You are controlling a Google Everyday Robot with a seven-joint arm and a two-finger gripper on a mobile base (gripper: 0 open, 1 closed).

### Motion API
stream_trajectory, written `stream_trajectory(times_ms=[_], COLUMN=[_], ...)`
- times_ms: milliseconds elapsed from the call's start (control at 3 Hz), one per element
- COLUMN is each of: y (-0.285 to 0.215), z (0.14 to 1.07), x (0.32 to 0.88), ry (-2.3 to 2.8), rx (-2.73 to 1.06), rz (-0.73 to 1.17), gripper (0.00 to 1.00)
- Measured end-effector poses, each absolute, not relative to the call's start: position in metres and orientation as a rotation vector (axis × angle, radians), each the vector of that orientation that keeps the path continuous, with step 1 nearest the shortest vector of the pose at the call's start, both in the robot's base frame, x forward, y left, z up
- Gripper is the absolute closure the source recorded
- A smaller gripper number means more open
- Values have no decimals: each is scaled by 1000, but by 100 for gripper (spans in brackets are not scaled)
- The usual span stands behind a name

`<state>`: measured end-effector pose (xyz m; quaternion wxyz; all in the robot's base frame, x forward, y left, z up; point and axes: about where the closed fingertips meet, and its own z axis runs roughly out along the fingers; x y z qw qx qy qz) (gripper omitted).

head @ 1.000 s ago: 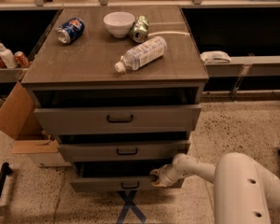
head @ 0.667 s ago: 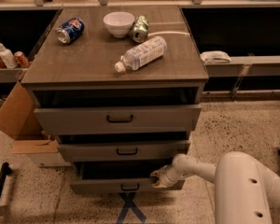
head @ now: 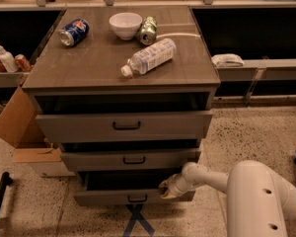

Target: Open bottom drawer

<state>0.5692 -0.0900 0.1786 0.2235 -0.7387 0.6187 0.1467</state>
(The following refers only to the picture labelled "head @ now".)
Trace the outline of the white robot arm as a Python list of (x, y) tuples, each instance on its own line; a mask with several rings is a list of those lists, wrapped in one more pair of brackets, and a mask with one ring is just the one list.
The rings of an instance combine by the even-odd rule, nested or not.
[(164, 180), (163, 199), (207, 185), (227, 198), (228, 237), (288, 237), (286, 222), (296, 220), (296, 188), (258, 161), (241, 161), (230, 173), (194, 162)]

